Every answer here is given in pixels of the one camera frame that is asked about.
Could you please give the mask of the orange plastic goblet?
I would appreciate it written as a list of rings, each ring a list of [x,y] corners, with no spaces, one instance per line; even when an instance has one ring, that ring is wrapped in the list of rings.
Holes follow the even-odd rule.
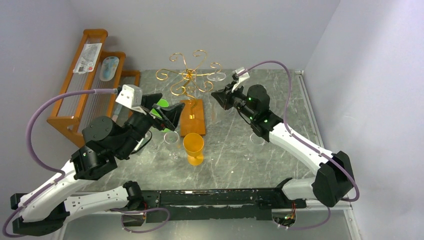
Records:
[[[197,133],[189,133],[183,138],[183,147],[187,153],[187,161],[198,166],[204,161],[204,139]]]

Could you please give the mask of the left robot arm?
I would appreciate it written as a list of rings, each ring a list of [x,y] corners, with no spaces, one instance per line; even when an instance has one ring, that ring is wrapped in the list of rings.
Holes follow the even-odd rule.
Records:
[[[77,218],[103,210],[134,211],[145,205],[137,182],[127,181],[109,191],[74,196],[84,186],[117,168],[117,160],[128,160],[145,142],[151,128],[174,130],[185,104],[161,107],[161,93],[119,93],[116,102],[131,111],[123,125],[107,116],[95,118],[82,132],[84,145],[61,169],[30,193],[16,193],[11,200],[13,214],[10,238],[44,236]]]

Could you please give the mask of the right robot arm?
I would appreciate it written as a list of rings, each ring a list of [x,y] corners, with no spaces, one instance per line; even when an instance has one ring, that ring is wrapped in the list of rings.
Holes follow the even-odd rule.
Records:
[[[211,96],[224,109],[234,108],[241,116],[248,118],[252,131],[272,143],[307,166],[314,177],[289,179],[275,193],[275,202],[280,207],[288,207],[297,199],[317,200],[332,208],[345,200],[345,195],[354,188],[354,174],[349,156],[339,151],[334,153],[291,128],[284,119],[270,110],[270,96],[260,84],[248,88],[233,89],[232,84],[216,90]]]

